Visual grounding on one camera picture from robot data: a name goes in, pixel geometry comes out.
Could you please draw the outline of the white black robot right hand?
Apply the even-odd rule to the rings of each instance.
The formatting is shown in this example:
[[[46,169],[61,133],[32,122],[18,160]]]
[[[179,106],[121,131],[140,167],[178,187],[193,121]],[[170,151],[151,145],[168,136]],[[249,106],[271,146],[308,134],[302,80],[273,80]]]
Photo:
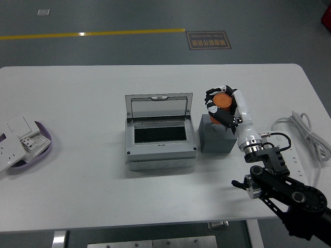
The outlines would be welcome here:
[[[253,121],[243,93],[224,85],[206,91],[205,105],[210,120],[231,129],[240,151],[245,154],[262,150],[262,138]]]

